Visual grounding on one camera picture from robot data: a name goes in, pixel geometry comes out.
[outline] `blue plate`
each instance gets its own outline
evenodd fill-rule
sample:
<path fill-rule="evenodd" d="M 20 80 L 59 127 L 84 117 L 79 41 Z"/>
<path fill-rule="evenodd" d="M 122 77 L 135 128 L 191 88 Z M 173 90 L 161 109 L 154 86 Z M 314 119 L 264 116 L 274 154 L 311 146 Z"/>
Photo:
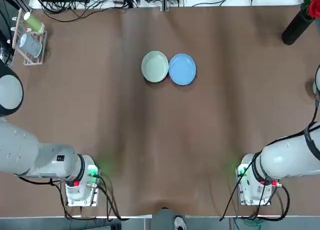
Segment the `blue plate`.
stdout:
<path fill-rule="evenodd" d="M 169 75 L 173 82 L 185 86 L 190 84 L 196 76 L 196 64 L 187 54 L 173 56 L 169 63 Z"/>

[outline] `green cup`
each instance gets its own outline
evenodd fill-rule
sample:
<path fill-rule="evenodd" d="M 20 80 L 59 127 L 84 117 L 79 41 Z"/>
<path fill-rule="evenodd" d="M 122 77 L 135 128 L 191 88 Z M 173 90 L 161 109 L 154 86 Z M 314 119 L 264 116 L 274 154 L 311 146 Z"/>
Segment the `green cup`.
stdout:
<path fill-rule="evenodd" d="M 32 31 L 36 34 L 40 35 L 45 30 L 45 25 L 39 21 L 34 15 L 30 12 L 25 13 L 23 19 L 27 22 L 27 24 L 31 27 Z"/>

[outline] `brown tablecloth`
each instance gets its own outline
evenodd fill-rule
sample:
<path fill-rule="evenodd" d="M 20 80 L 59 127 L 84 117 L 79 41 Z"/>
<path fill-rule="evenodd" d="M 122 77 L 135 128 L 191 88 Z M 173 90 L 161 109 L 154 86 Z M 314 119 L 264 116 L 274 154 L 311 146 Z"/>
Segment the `brown tablecloth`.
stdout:
<path fill-rule="evenodd" d="M 13 70 L 25 99 L 7 119 L 41 142 L 70 144 L 93 157 L 112 180 L 121 215 L 168 207 L 220 216 L 242 157 L 303 129 L 313 115 L 306 85 L 319 64 L 317 29 L 311 26 L 293 46 L 281 41 L 298 10 L 108 10 L 73 23 L 38 12 L 49 34 L 45 63 L 25 67 L 16 57 Z M 169 77 L 146 82 L 141 61 L 152 50 L 168 59 L 192 56 L 194 82 L 184 87 Z M 1 217 L 63 215 L 54 187 L 9 174 L 0 180 Z M 320 215 L 319 177 L 282 182 L 290 192 L 290 214 Z M 105 203 L 101 194 L 99 207 L 84 214 L 105 216 Z M 240 207 L 239 213 L 253 209 Z M 280 213 L 276 198 L 261 209 L 261 214 Z M 235 215 L 232 205 L 227 215 Z"/>

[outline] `metal pole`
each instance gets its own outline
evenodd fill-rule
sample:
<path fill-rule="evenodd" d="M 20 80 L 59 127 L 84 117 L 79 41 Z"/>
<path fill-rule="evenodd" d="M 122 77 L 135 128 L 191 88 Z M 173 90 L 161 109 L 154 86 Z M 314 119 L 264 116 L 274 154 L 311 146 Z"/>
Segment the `metal pole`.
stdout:
<path fill-rule="evenodd" d="M 162 0 L 161 11 L 169 11 L 167 0 Z"/>

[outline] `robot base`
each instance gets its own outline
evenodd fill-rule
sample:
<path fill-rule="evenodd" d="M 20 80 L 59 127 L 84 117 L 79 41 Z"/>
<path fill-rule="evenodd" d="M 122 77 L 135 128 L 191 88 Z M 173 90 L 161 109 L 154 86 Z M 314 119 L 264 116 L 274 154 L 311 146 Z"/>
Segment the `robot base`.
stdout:
<path fill-rule="evenodd" d="M 241 175 L 244 173 L 245 169 L 248 167 L 248 165 L 249 164 L 241 164 L 236 169 L 235 172 L 237 176 L 237 182 L 240 179 Z M 263 188 L 263 184 L 261 184 L 255 179 L 251 168 L 248 169 L 238 185 L 238 195 L 241 205 L 259 205 Z M 263 197 L 260 203 L 261 205 L 266 205 L 266 203 L 267 205 L 271 205 L 271 202 L 268 202 L 271 196 L 271 191 L 271 185 L 265 186 Z"/>
<path fill-rule="evenodd" d="M 79 186 L 65 186 L 68 206 L 97 206 L 99 189 L 87 186 L 89 184 L 98 184 L 99 179 L 92 177 L 100 175 L 100 169 L 97 168 L 93 159 L 87 155 L 82 155 L 85 161 L 84 175 L 79 182 Z"/>

